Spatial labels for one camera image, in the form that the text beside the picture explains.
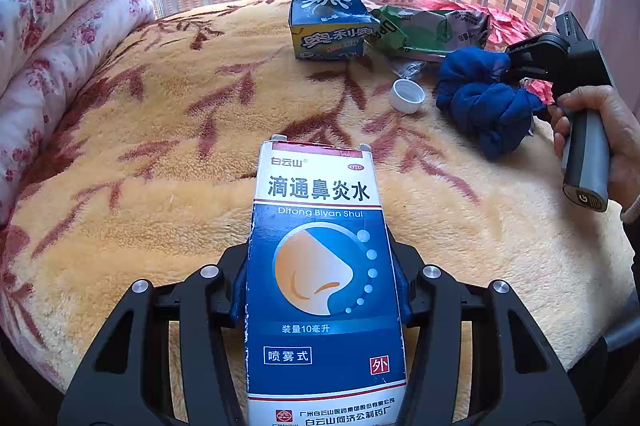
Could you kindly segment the right hand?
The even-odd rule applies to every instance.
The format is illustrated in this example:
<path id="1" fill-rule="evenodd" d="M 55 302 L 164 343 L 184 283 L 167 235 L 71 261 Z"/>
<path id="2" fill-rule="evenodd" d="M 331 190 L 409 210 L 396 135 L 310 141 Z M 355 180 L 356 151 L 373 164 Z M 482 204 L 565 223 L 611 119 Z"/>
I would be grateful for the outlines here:
<path id="1" fill-rule="evenodd" d="M 565 140 L 570 136 L 567 114 L 584 109 L 600 113 L 611 148 L 608 195 L 626 211 L 639 196 L 639 122 L 612 86 L 578 87 L 548 108 L 558 157 L 562 157 Z"/>

